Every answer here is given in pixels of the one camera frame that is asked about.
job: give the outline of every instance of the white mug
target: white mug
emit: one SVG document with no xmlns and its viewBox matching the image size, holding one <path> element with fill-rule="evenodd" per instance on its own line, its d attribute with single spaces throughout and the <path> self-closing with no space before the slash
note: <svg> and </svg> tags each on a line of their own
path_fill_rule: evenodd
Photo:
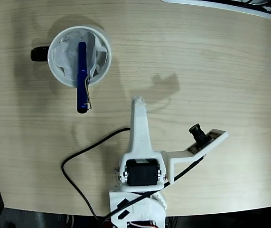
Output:
<svg viewBox="0 0 271 228">
<path fill-rule="evenodd" d="M 89 86 L 93 86 L 99 81 L 102 80 L 103 77 L 107 74 L 109 71 L 111 61 L 112 61 L 112 45 L 110 41 L 110 37 L 107 35 L 106 31 L 102 28 L 95 26 L 95 25 L 84 25 L 84 26 L 74 26 L 67 28 L 60 33 L 57 34 L 57 36 L 52 40 L 50 46 L 45 47 L 36 47 L 31 50 L 31 60 L 35 62 L 45 62 L 47 61 L 49 64 L 49 68 L 54 75 L 54 77 L 60 81 L 61 83 L 70 86 L 70 87 L 77 87 L 77 81 L 74 81 L 70 78 L 65 77 L 64 71 L 62 68 L 57 66 L 54 63 L 54 49 L 57 47 L 61 39 L 66 36 L 68 33 L 72 32 L 73 30 L 77 29 L 86 29 L 94 33 L 96 36 L 98 36 L 101 41 L 104 43 L 107 52 L 108 57 L 106 59 L 105 65 L 101 68 L 100 72 L 96 74 L 90 81 Z"/>
</svg>

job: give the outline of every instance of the black mug handle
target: black mug handle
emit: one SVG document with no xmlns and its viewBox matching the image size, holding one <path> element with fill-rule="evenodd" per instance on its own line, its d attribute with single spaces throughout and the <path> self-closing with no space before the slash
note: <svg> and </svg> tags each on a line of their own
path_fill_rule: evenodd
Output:
<svg viewBox="0 0 271 228">
<path fill-rule="evenodd" d="M 36 47 L 31 50 L 31 60 L 35 62 L 48 61 L 49 46 Z"/>
</svg>

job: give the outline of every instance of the wooden table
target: wooden table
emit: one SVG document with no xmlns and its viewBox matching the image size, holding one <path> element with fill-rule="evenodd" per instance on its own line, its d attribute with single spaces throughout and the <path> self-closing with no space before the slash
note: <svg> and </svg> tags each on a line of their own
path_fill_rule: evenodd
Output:
<svg viewBox="0 0 271 228">
<path fill-rule="evenodd" d="M 112 38 L 108 75 L 76 112 L 76 90 L 30 50 L 83 24 Z M 182 150 L 200 123 L 230 137 L 164 190 L 168 215 L 271 206 L 271 20 L 160 0 L 0 0 L 0 191 L 6 207 L 90 215 L 60 163 L 130 123 L 131 98 L 147 102 L 155 150 Z M 129 133 L 70 161 L 68 174 L 96 213 L 109 212 L 113 168 Z M 178 166 L 178 171 L 186 164 Z"/>
</svg>

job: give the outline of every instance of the black wire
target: black wire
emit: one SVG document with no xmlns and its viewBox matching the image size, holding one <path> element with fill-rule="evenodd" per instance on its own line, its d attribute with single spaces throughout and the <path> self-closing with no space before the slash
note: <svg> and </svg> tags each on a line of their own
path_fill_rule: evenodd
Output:
<svg viewBox="0 0 271 228">
<path fill-rule="evenodd" d="M 251 3 L 252 1 L 253 1 L 253 0 L 249 0 L 249 1 L 247 1 L 247 2 L 244 2 L 244 4 L 247 5 L 247 4 Z"/>
<path fill-rule="evenodd" d="M 177 227 L 177 224 L 178 224 L 178 217 L 176 216 L 175 217 L 175 223 L 174 223 L 174 225 L 172 226 L 172 228 L 176 228 Z"/>
<path fill-rule="evenodd" d="M 89 146 L 88 148 L 80 151 L 80 152 L 77 152 L 77 153 L 74 153 L 72 154 L 71 156 L 67 157 L 61 164 L 61 171 L 63 172 L 63 175 L 65 176 L 65 178 L 70 182 L 70 184 L 76 189 L 76 191 L 83 197 L 83 199 L 85 200 L 85 202 L 87 203 L 92 215 L 94 216 L 94 218 L 96 218 L 98 221 L 98 217 L 97 215 L 95 214 L 89 200 L 86 198 L 86 196 L 84 196 L 84 194 L 82 193 L 82 191 L 80 191 L 80 189 L 77 187 L 77 185 L 71 180 L 71 178 L 68 176 L 68 174 L 65 172 L 65 164 L 70 161 L 71 159 L 77 157 L 78 155 L 81 155 L 91 149 L 93 149 L 94 147 L 102 144 L 103 142 L 107 141 L 108 139 L 112 138 L 113 136 L 121 133 L 121 132 L 125 132 L 125 131 L 129 131 L 130 128 L 123 128 L 123 129 L 119 129 L 113 133 L 111 133 L 110 135 L 106 136 L 105 138 L 101 139 L 100 141 L 98 141 L 97 143 L 93 144 L 92 146 Z"/>
<path fill-rule="evenodd" d="M 195 162 L 191 163 L 186 169 L 184 169 L 180 174 L 178 174 L 177 176 L 175 176 L 174 181 L 177 181 L 178 179 L 180 179 L 182 176 L 184 176 L 186 173 L 188 173 L 190 170 L 192 170 L 196 165 L 198 165 L 202 160 L 203 160 L 204 156 L 199 158 L 198 160 L 196 160 Z M 170 185 L 169 182 L 166 182 L 164 185 L 164 188 L 168 187 Z M 147 191 L 145 192 L 142 196 L 137 197 L 134 200 L 131 200 L 130 202 L 126 203 L 124 206 L 115 209 L 114 211 L 110 212 L 108 215 L 106 215 L 103 219 L 103 221 L 100 224 L 100 227 L 102 227 L 103 223 L 110 219 L 113 215 L 119 213 L 120 211 L 124 210 L 125 208 L 143 200 L 144 198 L 150 197 L 151 195 L 153 195 L 154 193 L 156 193 L 158 191 Z"/>
<path fill-rule="evenodd" d="M 65 171 L 65 164 L 70 161 L 71 159 L 93 149 L 94 147 L 102 144 L 103 142 L 107 141 L 108 139 L 112 138 L 113 136 L 121 133 L 121 132 L 125 132 L 125 131 L 129 131 L 130 128 L 123 128 L 123 129 L 119 129 L 113 133 L 111 133 L 110 135 L 106 136 L 105 138 L 101 139 L 100 141 L 96 142 L 95 144 L 89 146 L 88 148 L 80 151 L 80 152 L 77 152 L 77 153 L 74 153 L 72 155 L 70 155 L 69 157 L 67 157 L 61 164 L 61 171 L 63 173 L 63 175 L 65 176 L 65 178 L 68 180 L 68 182 L 76 189 L 76 191 L 83 197 L 83 199 L 85 200 L 85 202 L 87 203 L 92 215 L 95 217 L 96 220 L 100 221 L 97 217 L 97 215 L 95 214 L 89 200 L 86 198 L 86 196 L 84 196 L 84 194 L 82 193 L 82 191 L 80 191 L 80 189 L 77 187 L 77 185 L 71 180 L 71 178 L 68 176 L 68 174 L 66 173 Z M 196 160 L 195 162 L 193 162 L 192 164 L 190 164 L 186 169 L 184 169 L 180 174 L 178 174 L 176 177 L 174 177 L 174 181 L 177 181 L 178 179 L 180 179 L 182 176 L 184 176 L 187 172 L 189 172 L 190 170 L 192 170 L 196 165 L 198 165 L 202 160 L 203 160 L 204 157 L 201 157 L 199 158 L 198 160 Z M 166 182 L 164 184 L 164 188 L 168 187 L 170 185 L 169 182 Z M 102 227 L 103 223 L 110 219 L 113 215 L 119 213 L 120 211 L 124 210 L 125 208 L 143 200 L 144 198 L 147 198 L 147 197 L 150 197 L 151 195 L 153 195 L 154 193 L 156 193 L 158 191 L 148 191 L 148 192 L 145 192 L 143 195 L 141 195 L 140 197 L 137 197 L 136 199 L 128 202 L 127 204 L 125 204 L 124 206 L 122 206 L 121 208 L 119 209 L 115 209 L 114 211 L 110 212 L 108 215 L 106 215 L 104 217 L 104 219 L 101 221 L 100 223 L 100 227 Z"/>
<path fill-rule="evenodd" d="M 238 6 L 238 7 L 246 7 L 246 8 L 260 8 L 260 7 L 271 7 L 271 0 L 269 2 L 263 3 L 263 4 L 247 4 L 246 2 L 240 2 L 240 1 L 227 1 L 227 0 L 202 0 L 202 1 L 209 1 L 209 2 L 216 2 L 231 6 Z"/>
</svg>

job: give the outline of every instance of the blue handle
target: blue handle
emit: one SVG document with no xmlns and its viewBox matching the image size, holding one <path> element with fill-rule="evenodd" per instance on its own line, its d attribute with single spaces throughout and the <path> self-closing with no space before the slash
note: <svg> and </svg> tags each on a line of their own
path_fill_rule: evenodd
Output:
<svg viewBox="0 0 271 228">
<path fill-rule="evenodd" d="M 78 44 L 78 74 L 77 74 L 77 111 L 84 114 L 88 111 L 88 95 L 85 87 L 87 73 L 86 43 Z"/>
</svg>

